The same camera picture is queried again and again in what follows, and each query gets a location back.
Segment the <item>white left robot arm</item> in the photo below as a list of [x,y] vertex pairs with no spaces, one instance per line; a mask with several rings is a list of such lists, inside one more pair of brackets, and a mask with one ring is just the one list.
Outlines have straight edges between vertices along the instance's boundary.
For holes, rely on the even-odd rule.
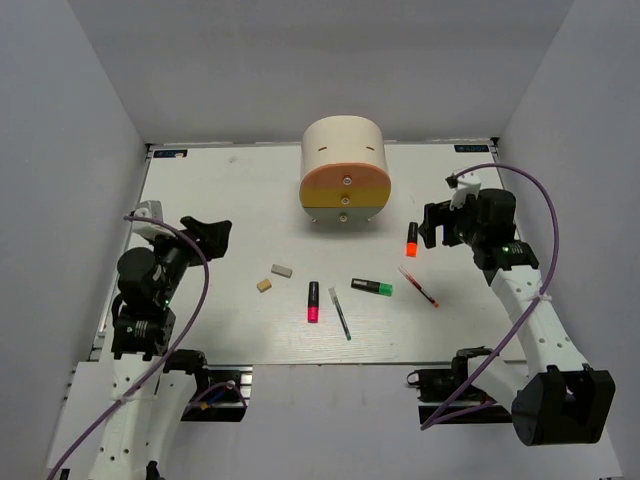
[[191,267],[209,267],[226,254],[232,223],[203,223],[191,216],[177,229],[136,210],[126,216],[145,247],[125,251],[117,262],[117,290],[111,304],[113,338],[111,403],[49,469],[50,479],[98,428],[104,429],[92,479],[158,479],[184,410],[211,387],[206,356],[181,348],[196,322],[209,288],[202,288],[194,312],[179,334],[171,301]]

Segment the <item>grey bottom drawer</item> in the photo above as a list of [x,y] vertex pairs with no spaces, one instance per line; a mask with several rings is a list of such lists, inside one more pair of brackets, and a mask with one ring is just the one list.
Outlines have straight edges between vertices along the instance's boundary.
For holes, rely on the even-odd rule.
[[337,207],[304,207],[311,219],[311,227],[323,232],[367,231],[374,226],[374,219],[382,207],[354,207],[340,204]]

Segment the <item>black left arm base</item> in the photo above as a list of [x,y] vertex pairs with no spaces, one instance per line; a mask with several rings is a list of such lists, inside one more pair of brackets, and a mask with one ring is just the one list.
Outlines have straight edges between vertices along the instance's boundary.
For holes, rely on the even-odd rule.
[[189,380],[182,422],[239,423],[245,416],[253,383],[252,366],[216,366],[197,350],[174,352],[163,373],[181,372]]

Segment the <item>tan eraser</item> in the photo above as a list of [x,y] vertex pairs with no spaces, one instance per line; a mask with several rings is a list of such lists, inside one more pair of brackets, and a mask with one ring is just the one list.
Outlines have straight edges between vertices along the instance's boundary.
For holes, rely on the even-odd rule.
[[259,292],[265,292],[272,287],[271,282],[268,279],[264,279],[257,283],[256,285]]

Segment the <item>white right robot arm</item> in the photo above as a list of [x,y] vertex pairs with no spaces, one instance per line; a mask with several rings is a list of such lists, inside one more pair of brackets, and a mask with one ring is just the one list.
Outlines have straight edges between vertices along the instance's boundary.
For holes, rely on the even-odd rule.
[[484,392],[488,403],[508,411],[520,441],[527,446],[595,444],[603,433],[615,394],[606,370],[594,369],[569,339],[543,285],[531,247],[516,239],[516,199],[506,190],[481,189],[429,203],[418,232],[436,244],[443,230],[446,246],[468,245],[475,265],[503,305],[528,368],[521,374],[495,349],[457,352],[451,362],[453,391],[423,425],[455,418],[447,410],[459,397]]

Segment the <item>green highlighter marker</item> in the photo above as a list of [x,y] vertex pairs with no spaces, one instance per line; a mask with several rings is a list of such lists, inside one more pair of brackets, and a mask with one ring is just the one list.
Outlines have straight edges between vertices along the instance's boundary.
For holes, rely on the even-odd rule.
[[373,280],[353,278],[351,280],[351,287],[355,290],[388,297],[393,294],[393,286],[391,284]]

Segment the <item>pink highlighter marker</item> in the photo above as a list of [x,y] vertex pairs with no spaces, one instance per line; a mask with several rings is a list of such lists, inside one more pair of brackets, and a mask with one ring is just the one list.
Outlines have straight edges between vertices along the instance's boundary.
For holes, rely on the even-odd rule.
[[319,282],[310,281],[307,298],[307,322],[316,324],[319,321]]

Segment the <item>green pen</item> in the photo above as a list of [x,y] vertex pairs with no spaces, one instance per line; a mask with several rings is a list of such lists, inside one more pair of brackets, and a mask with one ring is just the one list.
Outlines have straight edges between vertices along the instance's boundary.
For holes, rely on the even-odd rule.
[[346,340],[347,341],[351,341],[352,336],[351,336],[351,333],[350,333],[350,330],[349,330],[349,327],[348,327],[348,324],[347,324],[347,321],[346,321],[346,317],[345,317],[344,311],[342,309],[342,306],[340,304],[339,298],[337,296],[337,292],[336,292],[334,287],[330,287],[328,289],[328,292],[329,292],[331,301],[332,301],[332,303],[333,303],[333,305],[334,305],[334,307],[336,309],[336,312],[337,312],[339,321],[341,323],[343,332],[345,334]]

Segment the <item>orange highlighter marker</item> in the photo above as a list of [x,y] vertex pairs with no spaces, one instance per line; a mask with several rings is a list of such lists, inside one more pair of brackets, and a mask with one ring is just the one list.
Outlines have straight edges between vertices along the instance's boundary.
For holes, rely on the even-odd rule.
[[407,232],[405,255],[407,257],[415,258],[418,252],[418,223],[410,222]]

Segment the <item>grey eraser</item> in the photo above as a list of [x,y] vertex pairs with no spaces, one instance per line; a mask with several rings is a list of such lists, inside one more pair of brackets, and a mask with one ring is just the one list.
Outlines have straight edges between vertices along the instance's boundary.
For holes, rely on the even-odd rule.
[[278,276],[282,276],[285,278],[290,278],[293,274],[293,270],[288,268],[288,267],[284,267],[282,265],[279,264],[273,264],[271,267],[271,272],[275,275]]

